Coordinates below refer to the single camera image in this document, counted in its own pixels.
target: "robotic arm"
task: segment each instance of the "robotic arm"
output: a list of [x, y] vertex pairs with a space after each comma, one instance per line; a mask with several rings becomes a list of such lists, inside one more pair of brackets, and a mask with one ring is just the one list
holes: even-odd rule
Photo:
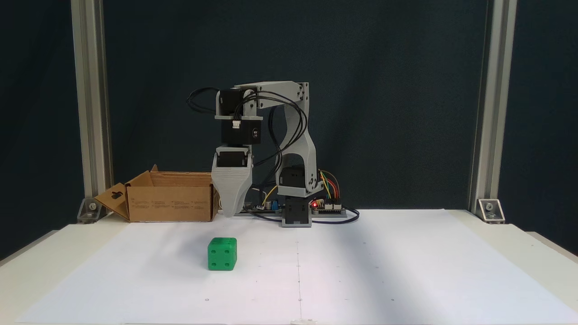
[[[285, 104], [287, 133], [280, 144], [281, 166], [276, 171], [278, 193], [285, 195], [286, 205], [303, 202], [323, 190], [317, 170], [315, 145], [309, 136], [309, 83], [259, 82], [237, 85], [221, 90], [216, 97], [215, 119], [221, 121], [221, 141], [213, 157], [212, 179], [221, 195], [226, 216], [243, 208], [247, 191], [253, 184], [252, 145], [261, 142], [260, 109]], [[290, 165], [289, 156], [297, 156], [303, 164]], [[283, 215], [285, 227], [308, 227], [310, 215]]]

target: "box flap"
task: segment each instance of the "box flap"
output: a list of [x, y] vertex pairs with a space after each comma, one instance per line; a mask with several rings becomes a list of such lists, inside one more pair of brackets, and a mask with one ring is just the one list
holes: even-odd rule
[[211, 173], [199, 172], [152, 172], [149, 174], [153, 186], [165, 187], [208, 187]]
[[154, 186], [153, 180], [150, 178], [150, 172], [146, 171], [139, 176], [128, 181], [125, 186]]
[[115, 186], [109, 188], [106, 192], [95, 197], [95, 199], [108, 209], [129, 220], [126, 202], [126, 191], [122, 183], [118, 183]]

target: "cardboard box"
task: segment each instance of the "cardboard box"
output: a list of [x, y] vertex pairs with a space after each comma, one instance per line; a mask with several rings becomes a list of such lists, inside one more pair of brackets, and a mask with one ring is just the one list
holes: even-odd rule
[[157, 166], [126, 184], [116, 184], [96, 200], [130, 222], [211, 221], [219, 196], [211, 173], [159, 172]]

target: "black cable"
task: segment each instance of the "black cable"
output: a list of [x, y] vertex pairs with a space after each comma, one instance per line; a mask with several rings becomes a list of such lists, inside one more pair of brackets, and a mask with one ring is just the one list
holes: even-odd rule
[[[317, 221], [317, 220], [312, 220], [312, 223], [320, 223], [320, 224], [346, 224], [346, 223], [354, 222], [354, 221], [356, 221], [357, 219], [360, 218], [360, 212], [359, 212], [359, 211], [357, 211], [357, 210], [355, 210], [355, 209], [348, 208], [348, 207], [346, 207], [346, 206], [344, 206], [344, 205], [343, 205], [342, 207], [343, 207], [345, 210], [349, 210], [349, 211], [355, 213], [355, 216], [354, 216], [354, 217], [351, 217], [351, 218], [349, 218], [349, 219], [340, 220], [340, 221]], [[281, 222], [281, 219], [271, 219], [271, 218], [267, 218], [267, 217], [265, 217], [265, 216], [261, 216], [261, 215], [255, 213], [255, 212], [253, 212], [253, 211], [249, 211], [249, 210], [245, 210], [245, 211], [246, 211], [247, 213], [251, 214], [252, 216], [255, 216], [255, 217], [260, 218], [260, 219], [264, 219], [264, 220], [267, 220], [267, 221]]]
[[[286, 99], [286, 101], [282, 101], [278, 98], [273, 98], [273, 97], [266, 97], [266, 96], [261, 96], [258, 95], [259, 93], [267, 93], [267, 94], [273, 94], [275, 96], [281, 97]], [[235, 112], [233, 114], [233, 119], [234, 120], [240, 120], [241, 119], [241, 110], [242, 110], [242, 106], [250, 101], [253, 101], [255, 99], [267, 99], [270, 101], [274, 101], [274, 102], [278, 102], [281, 104], [285, 104], [285, 105], [289, 105], [291, 107], [293, 107], [296, 111], [297, 114], [299, 115], [299, 123], [297, 125], [297, 128], [295, 129], [295, 132], [293, 133], [293, 136], [290, 138], [289, 142], [287, 143], [287, 145], [285, 147], [283, 147], [282, 149], [276, 151], [273, 155], [256, 162], [254, 165], [255, 166], [259, 166], [262, 165], [264, 162], [266, 162], [267, 160], [276, 157], [280, 152], [286, 150], [288, 147], [290, 147], [293, 143], [295, 143], [297, 140], [299, 140], [299, 138], [301, 138], [301, 136], [305, 133], [305, 131], [307, 130], [307, 124], [308, 124], [308, 120], [307, 120], [307, 115], [305, 115], [305, 112], [299, 107], [299, 105], [297, 103], [295, 103], [294, 101], [290, 100], [289, 98], [280, 95], [278, 93], [274, 93], [272, 91], [257, 91], [254, 94], [251, 94], [247, 97], [245, 97], [235, 108]]]
[[215, 114], [215, 110], [214, 109], [210, 109], [204, 106], [200, 106], [199, 104], [195, 103], [193, 100], [195, 99], [195, 97], [197, 97], [198, 95], [205, 93], [207, 91], [210, 90], [214, 90], [214, 91], [220, 91], [219, 88], [215, 88], [215, 87], [204, 87], [204, 88], [199, 88], [197, 90], [194, 90], [193, 92], [191, 92], [191, 94], [189, 94], [189, 96], [187, 97], [187, 100], [185, 101], [185, 103], [187, 103], [188, 107], [190, 107], [192, 110], [194, 110], [195, 112], [201, 113], [201, 114]]
[[258, 215], [258, 214], [256, 214], [256, 213], [253, 212], [253, 211], [249, 211], [249, 210], [245, 210], [245, 211], [246, 211], [247, 213], [249, 213], [250, 215], [252, 215], [252, 216], [254, 216], [254, 217], [257, 217], [257, 218], [260, 218], [260, 219], [263, 219], [263, 220], [273, 221], [273, 222], [281, 222], [281, 219], [271, 219], [271, 218], [267, 218], [267, 217], [265, 217], [265, 216]]

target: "red wire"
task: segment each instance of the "red wire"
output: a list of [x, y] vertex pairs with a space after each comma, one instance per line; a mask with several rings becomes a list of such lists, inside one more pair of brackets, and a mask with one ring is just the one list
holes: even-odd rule
[[335, 198], [339, 197], [339, 192], [337, 191], [337, 187], [335, 186], [335, 183], [331, 181], [331, 179], [328, 179], [327, 177], [325, 178], [325, 180], [327, 182], [329, 182], [329, 184], [331, 184], [331, 187], [333, 187], [333, 194], [335, 196]]

